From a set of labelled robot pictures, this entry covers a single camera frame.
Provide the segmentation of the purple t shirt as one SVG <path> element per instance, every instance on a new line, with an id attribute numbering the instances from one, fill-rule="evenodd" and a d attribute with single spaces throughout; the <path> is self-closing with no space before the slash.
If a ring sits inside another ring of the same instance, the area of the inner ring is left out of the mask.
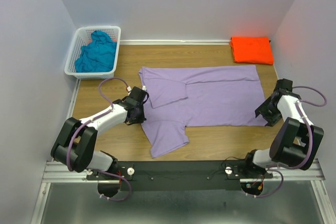
<path id="1" fill-rule="evenodd" d="M 266 125 L 255 116 L 265 96 L 254 65 L 142 67 L 139 77 L 149 94 L 142 129 L 153 158 L 188 144 L 186 127 Z"/>

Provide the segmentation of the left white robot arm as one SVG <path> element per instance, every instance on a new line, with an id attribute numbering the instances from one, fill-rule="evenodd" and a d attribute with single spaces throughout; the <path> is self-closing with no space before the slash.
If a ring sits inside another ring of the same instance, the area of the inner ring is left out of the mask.
<path id="1" fill-rule="evenodd" d="M 51 149 L 51 156 L 67 166 L 71 172 L 87 172 L 88 176 L 112 179 L 115 175 L 131 180 L 133 165 L 119 165 L 117 158 L 104 151 L 96 151 L 97 137 L 119 124 L 141 124 L 146 118 L 143 105 L 149 98 L 147 91 L 134 87 L 123 99 L 113 101 L 103 111 L 84 119 L 66 119 Z"/>

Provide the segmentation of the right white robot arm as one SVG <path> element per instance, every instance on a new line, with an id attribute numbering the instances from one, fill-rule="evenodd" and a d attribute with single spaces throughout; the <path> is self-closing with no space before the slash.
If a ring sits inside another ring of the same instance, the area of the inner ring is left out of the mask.
<path id="1" fill-rule="evenodd" d="M 293 92 L 292 85 L 291 80 L 278 80 L 272 95 L 255 110 L 255 117 L 262 116 L 266 126 L 274 126 L 281 119 L 284 123 L 269 149 L 253 150 L 246 155 L 241 165 L 246 177 L 255 177 L 273 167 L 307 170 L 313 163 L 324 130 L 309 120 L 302 104 L 322 107 L 327 100 L 322 95 L 322 104 L 305 101 Z"/>

